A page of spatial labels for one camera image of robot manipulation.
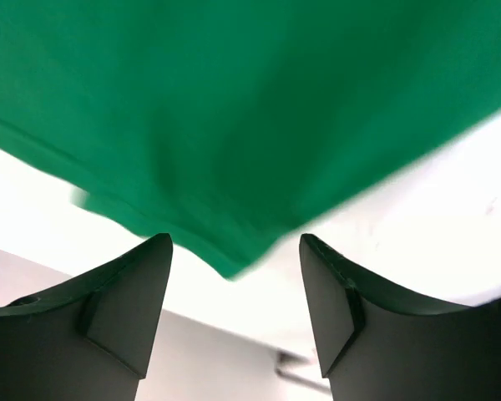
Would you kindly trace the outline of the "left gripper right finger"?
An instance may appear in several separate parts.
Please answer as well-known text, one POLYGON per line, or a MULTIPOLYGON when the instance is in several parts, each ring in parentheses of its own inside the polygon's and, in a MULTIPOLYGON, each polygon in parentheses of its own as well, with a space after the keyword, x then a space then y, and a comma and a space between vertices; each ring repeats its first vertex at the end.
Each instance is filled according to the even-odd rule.
POLYGON ((409 290, 317 236, 299 245, 321 374, 336 400, 501 400, 501 297, 409 290))

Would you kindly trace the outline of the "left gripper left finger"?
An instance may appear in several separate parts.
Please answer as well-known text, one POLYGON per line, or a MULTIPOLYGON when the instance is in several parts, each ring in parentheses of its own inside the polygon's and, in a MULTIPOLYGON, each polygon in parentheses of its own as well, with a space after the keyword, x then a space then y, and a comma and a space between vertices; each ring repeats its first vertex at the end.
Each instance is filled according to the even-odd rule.
POLYGON ((132 400, 146 377, 173 243, 122 256, 0 307, 0 401, 132 400))

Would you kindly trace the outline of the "green t-shirt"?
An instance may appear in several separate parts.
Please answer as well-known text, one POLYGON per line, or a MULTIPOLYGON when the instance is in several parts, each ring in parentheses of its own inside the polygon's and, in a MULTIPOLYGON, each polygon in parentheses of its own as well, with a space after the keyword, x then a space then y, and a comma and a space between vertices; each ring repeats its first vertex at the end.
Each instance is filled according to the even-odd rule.
POLYGON ((0 1, 0 149, 231 278, 501 109, 501 1, 0 1))

